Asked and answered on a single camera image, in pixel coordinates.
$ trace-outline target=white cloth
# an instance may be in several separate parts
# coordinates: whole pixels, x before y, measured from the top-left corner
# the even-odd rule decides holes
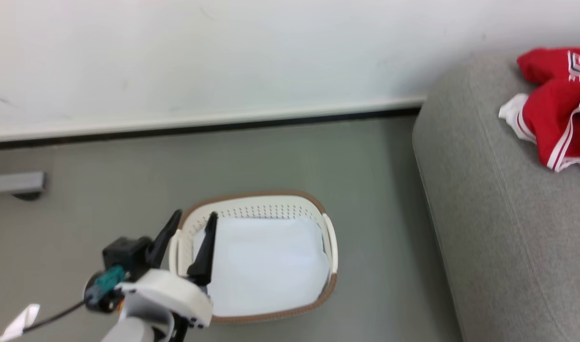
[[[195,235],[196,256],[205,232]],[[216,316],[269,314],[317,300],[330,272],[311,219],[220,218],[208,294]]]
[[[30,327],[36,320],[36,316],[40,310],[40,305],[30,304],[28,305],[22,313],[20,313],[12,322],[7,326],[3,335],[0,336],[0,342],[5,342],[13,340],[23,335],[23,329],[25,327]]]

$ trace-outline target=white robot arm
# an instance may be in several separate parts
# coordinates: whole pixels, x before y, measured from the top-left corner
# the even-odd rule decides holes
[[[174,212],[154,241],[121,237],[109,244],[102,251],[105,271],[87,282],[83,301],[38,323],[34,323],[38,305],[31,304],[7,327],[0,342],[51,323],[83,305],[105,314],[123,305],[119,321],[102,342],[182,342],[189,329],[208,327],[213,303],[207,285],[211,281],[218,215],[212,212],[187,277],[179,277],[159,267],[181,214],[181,210]]]

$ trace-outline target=basket handle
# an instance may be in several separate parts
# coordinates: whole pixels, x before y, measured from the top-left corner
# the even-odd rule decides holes
[[[178,229],[170,240],[170,272],[178,274],[178,240],[182,230]]]
[[[336,274],[338,271],[338,243],[336,241],[336,233],[334,232],[334,226],[330,217],[326,213],[322,213],[324,221],[326,222],[326,228],[328,231],[328,237],[330,238],[330,249],[331,249],[331,260],[332,268],[331,272]]]

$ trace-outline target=black cable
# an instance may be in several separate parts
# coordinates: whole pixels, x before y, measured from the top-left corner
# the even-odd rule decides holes
[[[25,335],[26,333],[29,333],[30,331],[33,331],[35,329],[38,329],[38,328],[42,327],[43,325],[53,323],[53,322],[59,320],[60,318],[66,316],[67,314],[70,314],[71,312],[75,311],[76,309],[79,309],[83,305],[85,305],[85,299],[83,301],[76,303],[75,305],[69,307],[68,309],[66,309],[58,314],[54,314],[53,316],[45,318],[44,320],[42,320],[38,323],[34,323],[34,324],[30,325],[29,327],[25,327],[22,330],[22,335]]]

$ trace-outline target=teal connector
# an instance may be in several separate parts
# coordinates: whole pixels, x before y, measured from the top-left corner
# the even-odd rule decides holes
[[[100,299],[102,299],[108,292],[114,290],[114,287],[124,280],[125,270],[123,270],[123,267],[116,265],[109,268],[109,270],[98,277],[94,282],[94,285],[86,291],[86,297],[90,297],[89,303],[97,305]]]

